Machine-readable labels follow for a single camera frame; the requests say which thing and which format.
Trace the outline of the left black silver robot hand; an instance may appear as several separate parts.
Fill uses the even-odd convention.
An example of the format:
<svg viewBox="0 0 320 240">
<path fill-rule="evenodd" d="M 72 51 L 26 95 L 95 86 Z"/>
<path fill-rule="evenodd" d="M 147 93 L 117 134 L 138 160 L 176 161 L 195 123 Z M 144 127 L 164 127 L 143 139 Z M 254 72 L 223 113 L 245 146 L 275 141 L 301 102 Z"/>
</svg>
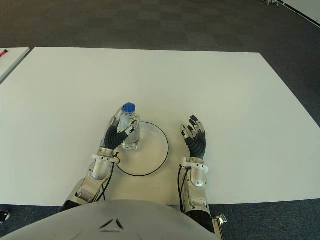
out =
<svg viewBox="0 0 320 240">
<path fill-rule="evenodd" d="M 138 129 L 138 122 L 134 120 L 127 128 L 118 132 L 120 117 L 125 113 L 125 106 L 121 106 L 110 119 L 104 136 L 99 145 L 100 148 L 115 150 L 121 145 L 132 133 Z"/>
</svg>

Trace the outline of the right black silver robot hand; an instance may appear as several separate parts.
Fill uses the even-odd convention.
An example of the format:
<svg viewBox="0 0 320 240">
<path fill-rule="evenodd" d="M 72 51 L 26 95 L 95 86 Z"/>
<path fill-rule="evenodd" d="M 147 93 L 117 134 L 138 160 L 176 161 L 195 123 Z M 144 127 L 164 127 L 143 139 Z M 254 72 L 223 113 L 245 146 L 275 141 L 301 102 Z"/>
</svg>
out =
<svg viewBox="0 0 320 240">
<path fill-rule="evenodd" d="M 191 158 L 204 159 L 206 153 L 206 131 L 202 122 L 195 116 L 191 115 L 187 127 L 180 126 L 181 135 L 184 138 Z"/>
</svg>

